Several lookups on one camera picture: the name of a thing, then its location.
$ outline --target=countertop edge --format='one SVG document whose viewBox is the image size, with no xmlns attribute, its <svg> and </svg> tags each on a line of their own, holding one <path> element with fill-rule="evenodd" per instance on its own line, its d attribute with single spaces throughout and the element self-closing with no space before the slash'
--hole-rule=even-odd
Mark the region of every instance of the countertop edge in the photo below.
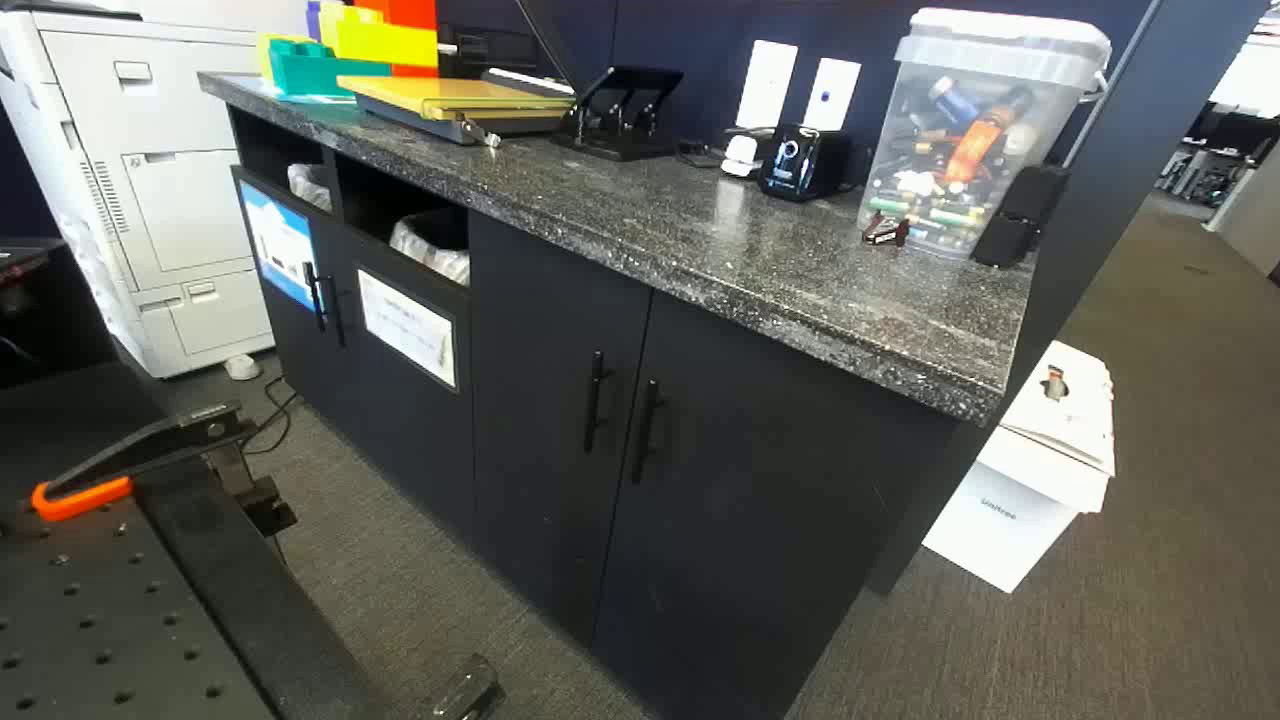
<svg viewBox="0 0 1280 720">
<path fill-rule="evenodd" d="M 324 128 L 324 125 L 310 125 L 295 111 L 287 111 L 287 103 L 279 100 L 269 100 L 269 97 L 255 97 L 255 91 L 243 91 L 211 72 L 201 72 L 201 87 L 207 97 L 218 97 L 224 103 L 238 107 L 238 111 L 250 111 L 269 125 L 279 125 L 287 133 L 298 133 L 332 152 L 345 152 L 349 139 L 339 139 L 339 133 Z M 750 292 L 740 292 L 740 290 L 724 290 L 706 275 L 697 275 L 697 272 L 684 272 L 684 269 L 662 269 L 656 256 L 642 256 L 642 251 L 626 251 L 622 244 L 603 244 L 594 242 L 586 228 L 575 228 L 553 213 L 536 213 L 529 204 L 516 204 L 509 195 L 496 195 L 488 188 L 470 188 L 468 182 L 457 182 L 446 174 L 432 174 L 432 169 L 419 169 L 432 175 L 432 183 L 425 183 L 425 175 L 403 175 L 397 169 L 397 155 L 375 148 L 375 146 L 364 146 L 364 155 L 373 169 L 397 175 L 397 182 L 409 182 L 409 183 L 419 183 L 434 195 L 446 195 L 470 213 L 482 213 L 492 221 L 502 221 L 519 233 L 533 233 L 541 237 L 543 244 L 553 249 L 563 249 L 570 256 L 584 256 L 609 272 L 620 272 L 642 290 L 656 290 L 662 296 L 675 296 L 675 302 L 686 302 L 719 322 L 733 322 L 740 330 L 750 330 L 791 353 L 804 353 L 820 364 L 832 364 L 854 379 L 867 379 L 867 385 L 880 385 L 882 394 L 896 394 L 896 395 L 908 395 L 916 405 L 927 405 L 936 413 L 947 413 L 947 418 L 958 418 L 958 420 L 975 420 L 975 423 L 987 423 L 993 413 L 998 409 L 1002 394 L 993 394 L 993 388 L 979 388 L 970 379 L 958 379 L 958 378 L 939 378 L 936 370 L 920 364 L 920 361 L 908 361 L 900 353 L 887 353 L 887 348 L 872 348 L 863 342 L 847 342 L 847 335 L 832 335 L 826 330 L 811 324 L 808 318 L 785 310 L 785 305 L 773 305 L 773 302 L 761 302 Z"/>
</svg>

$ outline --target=printer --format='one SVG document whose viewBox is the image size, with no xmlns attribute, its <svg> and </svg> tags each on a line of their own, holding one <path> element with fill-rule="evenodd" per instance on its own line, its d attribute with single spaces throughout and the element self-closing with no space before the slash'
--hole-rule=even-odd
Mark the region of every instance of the printer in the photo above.
<svg viewBox="0 0 1280 720">
<path fill-rule="evenodd" d="M 197 72 L 255 72 L 293 0 L 0 0 L 0 103 L 114 344 L 157 379 L 270 348 Z"/>
</svg>

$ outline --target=cabinet door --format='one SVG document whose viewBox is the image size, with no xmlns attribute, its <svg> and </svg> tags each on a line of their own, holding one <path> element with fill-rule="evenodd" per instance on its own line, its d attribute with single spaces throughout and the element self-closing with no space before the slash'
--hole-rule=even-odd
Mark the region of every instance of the cabinet door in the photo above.
<svg viewBox="0 0 1280 720">
<path fill-rule="evenodd" d="M 255 72 L 243 44 L 44 33 L 77 128 L 97 155 L 233 148 L 224 103 L 201 72 Z"/>
<path fill-rule="evenodd" d="M 872 568 L 916 418 L 656 296 L 600 660 L 662 718 L 785 718 Z"/>
<path fill-rule="evenodd" d="M 647 292 L 470 217 L 474 543 L 590 632 Z"/>
<path fill-rule="evenodd" d="M 349 409 L 351 357 L 332 313 L 335 256 L 324 249 L 319 217 L 261 175 L 233 174 L 250 242 L 275 357 L 287 385 L 332 423 Z"/>
<path fill-rule="evenodd" d="M 387 244 L 329 223 L 335 313 L 351 353 L 339 431 L 457 535 L 470 533 L 463 290 Z"/>
<path fill-rule="evenodd" d="M 229 193 L 234 152 L 135 152 L 120 159 L 120 244 L 135 269 L 184 272 L 205 265 L 243 265 L 243 228 Z"/>
</svg>

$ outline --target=label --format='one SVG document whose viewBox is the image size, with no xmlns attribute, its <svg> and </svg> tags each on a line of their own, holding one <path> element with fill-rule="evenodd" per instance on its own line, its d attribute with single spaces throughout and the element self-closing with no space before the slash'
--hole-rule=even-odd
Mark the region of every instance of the label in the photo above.
<svg viewBox="0 0 1280 720">
<path fill-rule="evenodd" d="M 310 292 L 308 272 L 317 272 L 310 221 L 295 209 L 275 204 L 261 188 L 238 182 L 238 204 L 249 217 L 249 237 L 255 265 L 270 290 L 308 313 L 319 313 L 319 292 Z"/>
<path fill-rule="evenodd" d="M 415 370 L 457 388 L 453 322 L 409 302 L 403 292 L 368 275 L 364 269 L 356 272 L 356 283 L 360 283 L 368 335 L 384 342 L 387 348 L 409 357 Z"/>
</svg>

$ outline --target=clear plastic bin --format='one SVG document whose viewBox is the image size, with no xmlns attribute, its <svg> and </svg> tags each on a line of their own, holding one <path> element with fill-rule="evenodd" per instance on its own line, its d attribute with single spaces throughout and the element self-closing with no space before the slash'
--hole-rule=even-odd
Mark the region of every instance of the clear plastic bin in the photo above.
<svg viewBox="0 0 1280 720">
<path fill-rule="evenodd" d="M 287 163 L 287 193 L 308 202 L 310 209 L 332 213 L 332 193 L 324 188 L 324 169 L 319 163 Z"/>
<path fill-rule="evenodd" d="M 1017 174 L 1100 87 L 1113 44 L 1077 22 L 922 7 L 896 59 L 858 237 L 970 251 Z"/>
<path fill-rule="evenodd" d="M 446 275 L 453 283 L 470 283 L 470 256 L 468 244 L 460 237 L 434 233 L 441 217 L 419 213 L 419 217 L 403 217 L 390 233 L 390 249 L 441 275 Z"/>
</svg>

